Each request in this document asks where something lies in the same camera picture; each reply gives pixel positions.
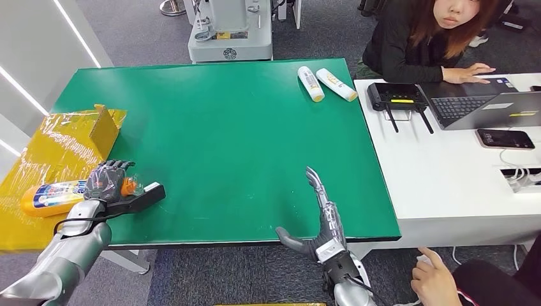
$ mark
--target woman's hand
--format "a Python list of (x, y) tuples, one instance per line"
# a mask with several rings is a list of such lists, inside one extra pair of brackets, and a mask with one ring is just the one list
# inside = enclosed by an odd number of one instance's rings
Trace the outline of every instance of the woman's hand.
[(471, 65), (469, 68), (444, 68), (441, 67), (443, 73), (443, 80), (453, 84), (462, 83), (483, 83), (488, 84), (490, 81), (477, 78), (474, 75), (479, 73), (489, 73), (496, 70), (486, 64), (480, 62)]
[(439, 255), (426, 248), (419, 251), (425, 254), (433, 267), (423, 261), (413, 268), (411, 288), (419, 295), (424, 306), (461, 306), (453, 275), (441, 261)]

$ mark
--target laptop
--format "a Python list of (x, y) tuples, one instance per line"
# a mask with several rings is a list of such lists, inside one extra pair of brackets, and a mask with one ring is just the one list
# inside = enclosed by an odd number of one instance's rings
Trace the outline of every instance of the laptop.
[(506, 78), (487, 80), (491, 83), (419, 87), (444, 130), (541, 126), (541, 92), (518, 92)]

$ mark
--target green table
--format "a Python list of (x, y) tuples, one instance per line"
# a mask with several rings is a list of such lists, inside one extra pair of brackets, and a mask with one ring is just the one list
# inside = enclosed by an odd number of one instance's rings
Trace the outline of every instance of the green table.
[(327, 68), (353, 87), (344, 59), (80, 69), (52, 112), (128, 110), (110, 158), (160, 182), (167, 197), (108, 221), (112, 248), (277, 242), (319, 232), (314, 168), (350, 242), (400, 231), (358, 101), (324, 87), (314, 103), (297, 69)]

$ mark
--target white table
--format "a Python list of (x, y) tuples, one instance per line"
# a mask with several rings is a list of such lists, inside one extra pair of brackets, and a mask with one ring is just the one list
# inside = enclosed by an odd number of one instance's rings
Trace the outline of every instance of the white table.
[[(541, 85), (541, 73), (490, 77), (507, 77), (519, 91)], [(371, 249), (520, 244), (537, 235), (541, 193), (511, 190), (500, 172), (511, 168), (500, 160), (500, 149), (481, 147), (474, 130), (441, 130), (430, 110), (425, 114), (433, 135), (418, 113), (411, 122), (397, 122), (400, 132), (396, 133), (384, 113), (370, 105), (366, 89), (373, 82), (383, 80), (356, 80), (355, 87), (402, 238), (351, 244), (359, 258)], [(528, 168), (541, 167), (541, 127), (515, 129), (527, 132), (538, 142), (537, 148), (506, 150), (502, 158)]]

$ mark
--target phone screen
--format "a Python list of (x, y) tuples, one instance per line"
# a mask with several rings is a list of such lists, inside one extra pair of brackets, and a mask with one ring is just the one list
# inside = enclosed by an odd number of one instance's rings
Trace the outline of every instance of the phone screen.
[(534, 149), (528, 134), (523, 131), (502, 131), (499, 129), (478, 129), (482, 144), (490, 148)]

